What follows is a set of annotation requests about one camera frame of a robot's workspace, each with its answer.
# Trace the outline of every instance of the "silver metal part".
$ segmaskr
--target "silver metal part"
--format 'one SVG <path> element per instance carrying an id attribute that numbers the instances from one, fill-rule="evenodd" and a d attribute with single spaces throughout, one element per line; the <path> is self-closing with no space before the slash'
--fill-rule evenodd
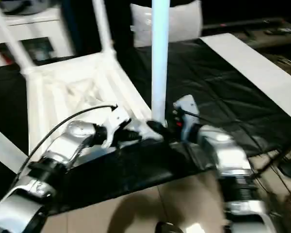
<path id="1" fill-rule="evenodd" d="M 174 107 L 177 108 L 181 108 L 184 111 L 193 113 L 193 114 L 199 114 L 199 110 L 198 107 L 194 101 L 194 98 L 192 95 L 187 95 L 184 96 L 180 99 L 178 99 L 175 103 L 174 103 Z M 186 141 L 189 135 L 189 132 L 191 130 L 191 127 L 194 124 L 198 124 L 199 120 L 198 118 L 191 116 L 191 115 L 184 115 L 183 116 L 183 121 L 184 121 L 184 125 L 183 125 L 183 129 L 181 132 L 181 139 L 183 141 Z"/>
<path id="2" fill-rule="evenodd" d="M 0 202 L 0 228 L 22 233 L 42 206 L 29 198 L 11 195 Z"/>
<path id="3" fill-rule="evenodd" d="M 92 123 L 72 121 L 66 131 L 57 137 L 46 152 L 44 157 L 56 160 L 71 168 L 81 151 L 88 146 L 89 139 L 96 131 Z"/>
<path id="4" fill-rule="evenodd" d="M 244 150 L 224 130 L 204 125 L 198 132 L 197 143 L 214 159 L 220 176 L 252 174 Z"/>
<path id="5" fill-rule="evenodd" d="M 226 203 L 227 209 L 236 216 L 258 215 L 264 222 L 268 233 L 276 233 L 276 228 L 268 214 L 265 203 L 261 200 L 231 201 Z"/>
<path id="6" fill-rule="evenodd" d="M 17 189 L 23 189 L 37 198 L 55 196 L 56 194 L 56 190 L 48 183 L 38 181 L 30 176 L 22 177 L 9 193 L 13 193 Z"/>
<path id="7" fill-rule="evenodd" d="M 130 117 L 123 107 L 117 107 L 111 112 L 102 124 L 107 129 L 107 139 L 101 145 L 102 148 L 109 148 L 111 146 L 115 131 L 118 130 L 122 123 L 129 121 L 129 119 Z"/>

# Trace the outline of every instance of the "white cabinet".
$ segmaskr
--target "white cabinet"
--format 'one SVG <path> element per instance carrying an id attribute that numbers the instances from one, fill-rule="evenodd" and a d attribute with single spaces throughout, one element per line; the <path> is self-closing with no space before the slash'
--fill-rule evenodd
<path id="1" fill-rule="evenodd" d="M 73 51 L 67 37 L 58 7 L 49 8 L 32 16 L 15 16 L 5 18 L 16 40 L 27 40 L 47 37 L 57 57 L 72 56 Z M 0 43 L 5 43 L 0 32 Z M 0 66 L 6 62 L 0 55 Z"/>

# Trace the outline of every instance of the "black cable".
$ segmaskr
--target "black cable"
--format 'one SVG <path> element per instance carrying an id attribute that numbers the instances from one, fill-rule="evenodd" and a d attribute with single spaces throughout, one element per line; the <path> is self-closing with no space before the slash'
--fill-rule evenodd
<path id="1" fill-rule="evenodd" d="M 194 114 L 194 113 L 185 111 L 185 110 L 183 110 L 181 108 L 178 108 L 176 111 L 181 112 L 181 113 L 184 113 L 186 115 L 190 115 L 190 116 L 196 117 L 196 118 L 201 119 L 201 120 L 204 120 L 204 121 L 206 121 L 208 123 L 214 124 L 214 122 L 212 122 L 211 120 L 205 119 L 205 118 L 203 118 L 203 117 L 201 117 L 201 116 L 199 116 L 197 114 Z"/>
<path id="2" fill-rule="evenodd" d="M 291 190 L 288 188 L 286 182 L 284 182 L 284 180 L 282 179 L 282 177 L 279 175 L 279 173 L 277 171 L 275 171 L 275 169 L 273 168 L 273 166 L 271 166 L 271 169 L 273 170 L 273 172 L 278 176 L 278 178 L 280 179 L 280 181 L 283 183 L 283 185 L 285 186 L 286 190 L 291 193 Z"/>
<path id="3" fill-rule="evenodd" d="M 269 155 L 269 153 L 266 153 L 267 157 L 269 159 L 271 159 L 272 157 Z M 273 172 L 278 176 L 278 178 L 280 179 L 280 181 L 282 182 L 282 184 L 285 186 L 286 190 L 291 193 L 291 190 L 288 188 L 286 182 L 284 182 L 284 180 L 282 179 L 282 177 L 278 174 L 278 172 L 274 169 L 274 167 L 271 165 L 270 168 L 273 170 Z"/>
<path id="4" fill-rule="evenodd" d="M 36 153 L 36 151 L 40 148 L 40 146 L 45 142 L 45 140 L 48 139 L 49 136 L 51 136 L 52 133 L 54 133 L 59 127 L 61 127 L 63 124 L 65 124 L 67 121 L 71 120 L 72 118 L 82 114 L 82 113 L 86 113 L 89 111 L 92 111 L 94 109 L 98 109 L 98 108 L 111 108 L 112 110 L 116 108 L 116 106 L 112 106 L 112 105 L 101 105 L 101 106 L 95 106 L 95 107 L 91 107 L 88 109 L 84 109 L 82 111 L 79 111 L 69 117 L 67 117 L 65 120 L 63 120 L 62 122 L 60 122 L 59 124 L 57 124 L 50 132 L 48 132 L 47 135 L 45 135 L 45 137 L 35 146 L 35 148 L 31 151 L 31 153 L 28 155 L 28 158 L 25 160 L 25 162 L 23 163 L 23 165 L 20 167 L 18 173 L 16 174 L 16 177 L 14 178 L 11 188 L 16 184 L 16 182 L 19 179 L 20 174 L 22 173 L 22 171 L 24 170 L 24 168 L 26 167 L 28 161 L 32 158 L 32 156 L 34 155 L 34 153 Z"/>

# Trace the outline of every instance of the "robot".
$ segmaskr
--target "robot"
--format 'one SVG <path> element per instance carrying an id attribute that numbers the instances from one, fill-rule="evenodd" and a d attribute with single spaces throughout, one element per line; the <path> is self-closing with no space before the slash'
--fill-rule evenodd
<path id="1" fill-rule="evenodd" d="M 276 233 L 274 221 L 251 178 L 252 169 L 244 150 L 224 130 L 199 124 L 198 108 L 192 96 L 179 99 L 174 107 L 181 120 L 178 139 L 197 143 L 215 164 L 225 202 L 225 232 Z M 129 121 L 124 108 L 117 107 L 102 125 L 70 122 L 40 160 L 29 164 L 28 174 L 22 176 L 0 201 L 0 233 L 41 232 L 61 191 L 61 180 L 84 148 L 109 147 L 119 135 L 121 141 L 140 139 L 137 132 L 123 129 Z M 163 127 L 153 121 L 147 124 L 157 133 L 160 133 L 158 128 Z M 156 232 L 182 231 L 172 224 L 159 223 Z"/>

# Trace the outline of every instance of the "beige floor tile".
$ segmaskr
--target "beige floor tile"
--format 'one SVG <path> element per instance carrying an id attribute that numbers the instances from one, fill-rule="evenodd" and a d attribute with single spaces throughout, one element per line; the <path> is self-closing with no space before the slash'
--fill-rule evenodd
<path id="1" fill-rule="evenodd" d="M 68 233 L 154 233 L 166 221 L 157 187 L 68 213 Z"/>
<path id="2" fill-rule="evenodd" d="M 262 155 L 250 158 L 250 161 L 253 163 L 254 167 L 261 168 L 269 161 L 269 158 L 267 157 L 267 155 Z M 282 180 L 286 183 L 290 191 L 291 191 L 291 179 L 284 176 L 276 168 L 276 166 L 274 166 L 273 168 L 274 170 L 272 170 L 271 168 L 266 170 L 262 174 L 262 179 L 260 181 L 264 184 L 264 186 L 267 189 L 268 188 L 270 189 L 269 191 L 274 192 L 278 196 L 279 200 L 284 200 L 286 196 L 289 194 L 289 192 L 274 171 L 276 171 L 278 175 L 282 178 Z"/>
<path id="3" fill-rule="evenodd" d="M 42 233 L 67 233 L 67 214 L 49 217 Z"/>
<path id="4" fill-rule="evenodd" d="M 222 201 L 212 172 L 162 184 L 159 190 L 168 221 L 184 232 L 222 231 Z"/>

